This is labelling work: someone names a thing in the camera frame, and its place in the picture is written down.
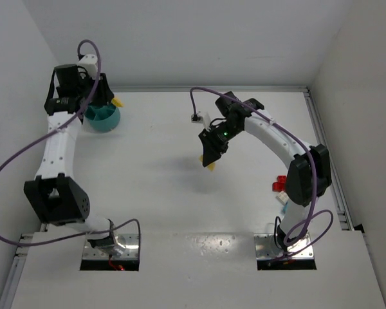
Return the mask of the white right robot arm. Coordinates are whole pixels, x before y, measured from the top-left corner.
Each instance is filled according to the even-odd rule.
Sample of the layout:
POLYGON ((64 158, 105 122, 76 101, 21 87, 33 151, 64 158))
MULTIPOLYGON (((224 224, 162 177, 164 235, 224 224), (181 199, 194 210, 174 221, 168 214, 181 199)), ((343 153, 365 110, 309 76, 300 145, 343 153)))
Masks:
POLYGON ((245 132, 261 141, 287 169, 284 183, 288 203, 273 237, 283 251, 300 241, 317 216, 315 205, 331 185, 330 155, 326 146, 311 145, 297 138, 268 113, 254 98, 239 100, 233 92, 219 93, 215 102, 222 117, 211 120, 194 110, 193 123, 203 125, 199 139, 203 146, 202 165, 210 167, 228 150, 231 139, 245 132))

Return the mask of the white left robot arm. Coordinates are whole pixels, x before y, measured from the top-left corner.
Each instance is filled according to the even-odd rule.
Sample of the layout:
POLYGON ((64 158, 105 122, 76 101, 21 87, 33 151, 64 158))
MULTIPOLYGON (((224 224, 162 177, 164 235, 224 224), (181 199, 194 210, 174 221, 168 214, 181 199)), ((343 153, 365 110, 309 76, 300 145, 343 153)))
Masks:
POLYGON ((118 253, 111 220, 93 216, 87 193, 73 177, 73 159, 82 127, 81 107, 96 80, 101 80, 97 64, 56 66, 44 103, 48 132, 41 165, 33 180, 24 184, 24 193, 42 223, 70 227, 86 235, 93 248, 109 256, 118 253))

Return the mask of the red curved lego brick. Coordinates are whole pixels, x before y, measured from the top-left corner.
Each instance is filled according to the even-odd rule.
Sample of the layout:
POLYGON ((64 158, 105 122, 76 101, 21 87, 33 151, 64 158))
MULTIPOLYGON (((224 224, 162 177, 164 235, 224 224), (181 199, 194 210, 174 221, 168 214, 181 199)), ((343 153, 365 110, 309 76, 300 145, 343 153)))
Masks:
POLYGON ((273 182, 272 183, 272 191, 273 192, 281 192, 286 191, 286 184, 282 182, 273 182))

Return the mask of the yellow lego brick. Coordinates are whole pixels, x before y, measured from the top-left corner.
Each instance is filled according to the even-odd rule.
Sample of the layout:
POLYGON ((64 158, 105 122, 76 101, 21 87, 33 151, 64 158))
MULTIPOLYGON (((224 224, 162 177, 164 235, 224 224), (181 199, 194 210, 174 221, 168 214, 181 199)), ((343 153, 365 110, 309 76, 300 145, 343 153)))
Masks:
MULTIPOLYGON (((201 155, 201 156, 199 157, 199 161, 200 161, 201 163, 203 163, 203 155, 201 155)), ((209 169, 210 171, 213 171, 213 170, 215 169, 215 166, 216 166, 216 163, 215 163, 215 162, 212 162, 211 164, 208 164, 208 165, 206 166, 206 168, 209 169)))
POLYGON ((122 103, 122 101, 119 99, 119 98, 113 98, 112 99, 112 104, 118 108, 122 108, 124 106, 124 104, 122 103))

